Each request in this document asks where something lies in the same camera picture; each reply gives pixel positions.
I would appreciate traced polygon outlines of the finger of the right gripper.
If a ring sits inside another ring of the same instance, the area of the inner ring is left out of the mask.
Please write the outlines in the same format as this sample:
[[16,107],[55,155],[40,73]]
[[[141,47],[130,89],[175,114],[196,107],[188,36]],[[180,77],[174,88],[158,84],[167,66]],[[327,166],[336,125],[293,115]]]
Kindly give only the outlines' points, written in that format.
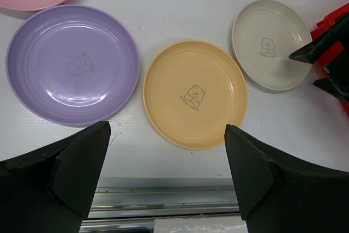
[[288,57],[294,61],[314,64],[337,42],[340,42],[344,50],[348,51],[348,12],[318,38],[292,52]]
[[314,81],[313,85],[343,103],[348,104],[348,66],[324,67],[327,75]]

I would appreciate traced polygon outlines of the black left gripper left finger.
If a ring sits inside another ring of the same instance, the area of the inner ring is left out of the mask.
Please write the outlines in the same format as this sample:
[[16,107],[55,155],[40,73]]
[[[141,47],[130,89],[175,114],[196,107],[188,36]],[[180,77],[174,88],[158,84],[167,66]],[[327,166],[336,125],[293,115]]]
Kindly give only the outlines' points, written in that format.
[[78,232],[88,217],[111,127],[100,121],[1,162],[1,232]]

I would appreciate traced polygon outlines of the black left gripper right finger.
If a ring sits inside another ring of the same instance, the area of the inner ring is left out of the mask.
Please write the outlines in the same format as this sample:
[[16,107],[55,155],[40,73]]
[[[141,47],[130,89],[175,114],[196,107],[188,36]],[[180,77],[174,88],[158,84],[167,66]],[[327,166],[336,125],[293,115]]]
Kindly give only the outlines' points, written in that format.
[[227,125],[225,147],[249,232],[348,232],[348,173],[313,164]]

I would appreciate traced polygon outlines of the cream plastic plate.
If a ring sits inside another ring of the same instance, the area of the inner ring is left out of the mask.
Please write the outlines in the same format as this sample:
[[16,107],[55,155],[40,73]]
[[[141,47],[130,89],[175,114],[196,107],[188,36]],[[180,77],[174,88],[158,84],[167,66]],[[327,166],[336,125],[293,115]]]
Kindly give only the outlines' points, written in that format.
[[289,55],[311,43],[311,34],[302,19],[280,2],[257,0],[244,7],[234,20],[231,41],[240,68],[266,89],[293,89],[310,72],[310,64]]

